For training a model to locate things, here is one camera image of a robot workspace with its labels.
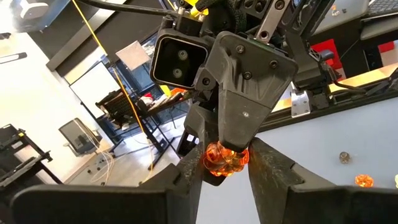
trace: orange translucent object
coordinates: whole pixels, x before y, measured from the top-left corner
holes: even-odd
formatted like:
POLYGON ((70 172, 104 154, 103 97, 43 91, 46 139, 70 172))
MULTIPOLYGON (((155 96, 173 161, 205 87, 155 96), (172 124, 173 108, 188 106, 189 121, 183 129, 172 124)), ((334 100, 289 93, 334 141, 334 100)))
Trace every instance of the orange translucent object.
POLYGON ((220 142, 213 142, 207 146, 203 164, 216 177, 229 177, 234 172, 241 172, 249 162, 249 151, 234 152, 225 148, 220 142))
POLYGON ((369 175, 361 174, 355 177, 355 184, 360 187, 373 187, 373 178, 369 175))

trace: workbench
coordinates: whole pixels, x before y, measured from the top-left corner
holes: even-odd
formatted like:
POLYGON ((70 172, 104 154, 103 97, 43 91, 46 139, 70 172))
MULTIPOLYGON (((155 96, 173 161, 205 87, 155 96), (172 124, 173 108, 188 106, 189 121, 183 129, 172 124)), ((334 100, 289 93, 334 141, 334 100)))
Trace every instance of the workbench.
MULTIPOLYGON (((386 78, 398 63, 341 83, 358 86, 386 78)), ((289 107, 290 99, 279 102, 275 111, 289 107)), ((374 187, 394 189, 398 174, 396 129, 398 98, 329 114, 257 134, 257 137, 301 166, 336 185, 354 185, 358 174, 368 174, 374 187), (342 164, 340 152, 351 162, 342 164)), ((258 224, 248 168, 235 173, 219 186, 203 183, 197 224, 258 224)))

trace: robotic arm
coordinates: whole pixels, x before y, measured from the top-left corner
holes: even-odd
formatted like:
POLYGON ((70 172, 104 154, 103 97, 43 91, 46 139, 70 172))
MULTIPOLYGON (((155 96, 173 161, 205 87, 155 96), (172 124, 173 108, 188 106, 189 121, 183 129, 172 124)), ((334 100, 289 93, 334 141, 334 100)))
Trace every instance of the robotic arm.
POLYGON ((226 178, 203 165, 215 141, 235 152, 248 147, 261 223, 395 222, 395 191, 334 186, 254 138, 289 83, 313 90, 333 79, 306 42, 333 0, 182 3, 174 19, 163 18, 150 75, 197 93, 200 104, 191 107, 185 130, 201 143, 182 144, 178 165, 139 187, 31 187, 12 203, 16 222, 195 223, 202 181, 217 186, 226 178), (205 9, 207 16, 187 12, 205 9), (304 85, 297 73, 313 83, 304 85))

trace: yellow cable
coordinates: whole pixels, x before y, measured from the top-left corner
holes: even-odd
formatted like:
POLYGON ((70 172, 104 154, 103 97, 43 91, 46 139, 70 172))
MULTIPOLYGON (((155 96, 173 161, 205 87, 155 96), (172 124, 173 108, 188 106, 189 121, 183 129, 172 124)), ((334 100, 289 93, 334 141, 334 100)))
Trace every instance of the yellow cable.
POLYGON ((169 4, 170 4, 170 6, 172 7, 172 9, 175 11, 176 9, 174 8, 173 3, 172 3, 170 0, 167 0, 167 1, 169 2, 169 4))
MULTIPOLYGON (((104 52, 105 56, 108 56, 108 53, 106 53, 106 51, 105 51, 104 47, 102 46, 100 40, 98 40, 97 35, 94 33, 94 31, 93 31, 93 29, 91 28, 90 24, 88 23, 88 21, 87 21, 85 15, 83 14, 83 12, 81 11, 80 7, 79 7, 78 4, 76 3, 76 0, 72 0, 72 2, 73 2, 73 4, 75 5, 77 11, 79 12, 81 18, 84 20, 85 24, 87 25, 88 29, 90 30, 90 32, 91 32, 91 34, 92 34, 94 40, 96 41, 96 43, 98 44, 98 46, 100 47, 100 49, 104 52)), ((141 128, 141 131, 142 131, 143 133, 145 133, 145 132, 144 132, 144 128, 142 127, 142 124, 141 124, 141 122, 140 122, 140 120, 139 120, 137 111, 136 111, 136 109, 135 109, 135 107, 134 107, 134 104, 132 103, 129 94, 127 93, 126 89, 125 89, 124 86, 123 86, 123 83, 122 83, 122 81, 121 81, 121 79, 120 79, 120 77, 119 77, 118 71, 117 71, 114 67, 112 67, 112 69, 113 69, 113 72, 114 72, 115 75, 116 75, 116 78, 118 79, 118 82, 119 82, 119 84, 120 84, 120 87, 121 87, 123 93, 125 94, 127 100, 128 100, 129 103, 130 103, 130 106, 131 106, 131 108, 132 108, 132 110, 133 110, 133 112, 134 112, 134 115, 136 116, 138 125, 139 125, 139 127, 141 128)), ((150 150, 150 157, 153 158, 152 149, 150 150)), ((151 162, 150 162, 150 171, 149 171, 149 174, 148 174, 147 178, 145 179, 145 181, 147 181, 147 180, 150 178, 150 176, 152 175, 153 171, 154 171, 154 163, 153 163, 153 160, 151 160, 151 162)))

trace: laptop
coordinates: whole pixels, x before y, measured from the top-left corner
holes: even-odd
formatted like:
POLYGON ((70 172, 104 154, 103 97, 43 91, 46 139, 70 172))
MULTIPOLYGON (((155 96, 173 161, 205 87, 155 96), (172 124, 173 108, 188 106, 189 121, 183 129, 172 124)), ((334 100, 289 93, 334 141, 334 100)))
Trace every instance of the laptop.
POLYGON ((362 21, 366 22, 387 16, 398 16, 397 0, 371 0, 369 2, 369 11, 362 21))

